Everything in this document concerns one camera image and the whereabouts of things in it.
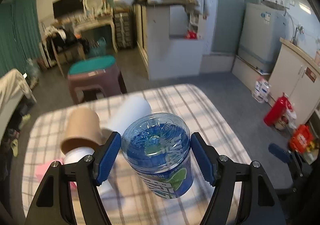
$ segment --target bottle label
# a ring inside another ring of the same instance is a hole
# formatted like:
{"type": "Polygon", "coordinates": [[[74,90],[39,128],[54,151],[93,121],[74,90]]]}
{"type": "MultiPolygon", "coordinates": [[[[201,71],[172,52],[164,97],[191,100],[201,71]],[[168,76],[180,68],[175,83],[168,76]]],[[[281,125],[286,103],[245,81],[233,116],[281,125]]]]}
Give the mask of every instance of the bottle label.
{"type": "Polygon", "coordinates": [[[175,168],[161,173],[141,173],[138,175],[157,196],[175,199],[183,195],[192,185],[190,152],[175,168]]]}

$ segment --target green stool top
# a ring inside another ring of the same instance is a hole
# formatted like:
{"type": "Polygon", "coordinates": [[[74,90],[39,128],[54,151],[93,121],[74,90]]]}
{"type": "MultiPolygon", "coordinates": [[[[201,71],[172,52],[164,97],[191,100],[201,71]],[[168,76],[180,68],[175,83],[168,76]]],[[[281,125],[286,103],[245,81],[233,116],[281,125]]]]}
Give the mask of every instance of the green stool top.
{"type": "Polygon", "coordinates": [[[113,56],[98,56],[92,59],[74,63],[70,67],[68,74],[72,75],[107,69],[110,66],[112,66],[115,63],[115,61],[116,60],[113,56]]]}

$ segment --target metal screw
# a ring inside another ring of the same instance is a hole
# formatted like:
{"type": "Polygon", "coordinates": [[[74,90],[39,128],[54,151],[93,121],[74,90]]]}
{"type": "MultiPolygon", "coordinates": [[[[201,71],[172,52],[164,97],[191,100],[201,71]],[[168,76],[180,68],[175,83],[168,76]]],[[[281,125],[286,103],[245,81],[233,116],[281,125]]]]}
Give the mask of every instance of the metal screw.
{"type": "Polygon", "coordinates": [[[258,161],[253,161],[252,162],[252,165],[255,167],[255,168],[259,168],[261,166],[261,164],[258,162],[258,161]]]}
{"type": "Polygon", "coordinates": [[[51,163],[51,166],[52,166],[53,168],[57,167],[58,165],[59,165],[59,161],[53,161],[53,162],[51,163]]]}
{"type": "Polygon", "coordinates": [[[229,158],[228,158],[227,156],[225,156],[225,155],[221,155],[221,156],[219,156],[219,159],[220,159],[221,161],[225,162],[225,161],[227,161],[229,158]]]}
{"type": "Polygon", "coordinates": [[[90,162],[90,161],[92,160],[92,155],[86,155],[86,156],[84,157],[84,160],[85,160],[86,162],[90,162]]]}

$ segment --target faucet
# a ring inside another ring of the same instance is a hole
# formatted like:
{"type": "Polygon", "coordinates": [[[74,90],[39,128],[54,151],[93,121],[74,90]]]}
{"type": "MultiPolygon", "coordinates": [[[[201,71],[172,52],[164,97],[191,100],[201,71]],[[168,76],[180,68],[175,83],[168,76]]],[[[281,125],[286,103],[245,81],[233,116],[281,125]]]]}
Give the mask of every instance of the faucet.
{"type": "Polygon", "coordinates": [[[297,32],[300,32],[300,34],[304,34],[304,29],[303,26],[301,26],[300,28],[296,27],[296,32],[294,33],[294,37],[292,39],[292,44],[294,44],[295,46],[297,46],[298,41],[297,41],[297,32]]]}

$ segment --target television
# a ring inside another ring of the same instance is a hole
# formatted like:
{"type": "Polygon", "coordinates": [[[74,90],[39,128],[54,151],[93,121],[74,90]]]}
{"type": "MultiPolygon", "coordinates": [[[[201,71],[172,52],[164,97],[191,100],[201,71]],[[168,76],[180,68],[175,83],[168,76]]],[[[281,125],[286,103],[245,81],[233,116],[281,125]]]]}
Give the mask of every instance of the television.
{"type": "Polygon", "coordinates": [[[74,12],[83,12],[82,0],[58,0],[52,3],[54,18],[58,19],[74,12]]]}

